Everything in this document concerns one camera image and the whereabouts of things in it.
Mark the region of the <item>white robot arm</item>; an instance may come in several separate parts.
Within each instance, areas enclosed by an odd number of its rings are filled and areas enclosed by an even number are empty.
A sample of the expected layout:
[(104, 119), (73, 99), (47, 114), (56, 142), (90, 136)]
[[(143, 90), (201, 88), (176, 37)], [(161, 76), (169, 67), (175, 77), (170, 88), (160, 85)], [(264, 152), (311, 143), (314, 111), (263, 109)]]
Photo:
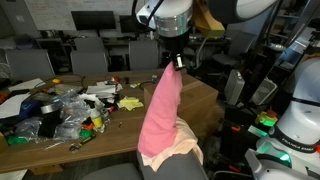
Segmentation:
[(143, 32), (155, 31), (171, 53), (176, 70), (185, 67), (182, 59), (183, 48), (189, 40), (195, 1), (203, 1), (209, 15), (223, 24), (250, 20), (266, 11), (277, 0), (147, 0), (136, 11), (139, 0), (133, 0), (131, 17)]

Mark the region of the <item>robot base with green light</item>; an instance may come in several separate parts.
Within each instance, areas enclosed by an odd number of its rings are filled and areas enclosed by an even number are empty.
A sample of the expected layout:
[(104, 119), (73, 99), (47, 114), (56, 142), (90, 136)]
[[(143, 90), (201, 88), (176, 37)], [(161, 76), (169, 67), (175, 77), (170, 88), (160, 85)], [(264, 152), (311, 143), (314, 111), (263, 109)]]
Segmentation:
[(320, 59), (301, 63), (288, 108), (245, 158), (254, 180), (320, 180)]

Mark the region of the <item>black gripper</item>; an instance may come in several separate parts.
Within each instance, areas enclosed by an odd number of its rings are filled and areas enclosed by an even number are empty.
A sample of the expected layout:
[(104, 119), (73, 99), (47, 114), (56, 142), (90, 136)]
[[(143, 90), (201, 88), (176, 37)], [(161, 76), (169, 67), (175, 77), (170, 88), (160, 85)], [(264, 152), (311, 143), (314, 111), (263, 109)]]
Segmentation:
[(189, 33), (186, 32), (175, 37), (161, 36), (160, 40), (163, 47), (169, 52), (170, 60), (173, 62), (174, 69), (176, 71), (183, 69), (185, 67), (183, 53), (189, 43)]

